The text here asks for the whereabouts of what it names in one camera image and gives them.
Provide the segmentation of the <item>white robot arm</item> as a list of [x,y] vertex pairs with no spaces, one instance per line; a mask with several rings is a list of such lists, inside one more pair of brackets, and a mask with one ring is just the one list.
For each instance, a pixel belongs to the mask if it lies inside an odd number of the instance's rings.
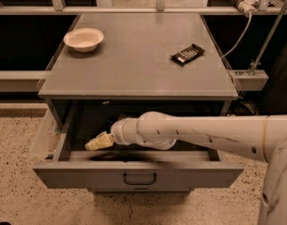
[[135,143],[168,150],[178,141],[265,162],[258,225],[287,225],[287,114],[180,117],[146,112],[115,122],[109,133],[100,133],[85,149]]

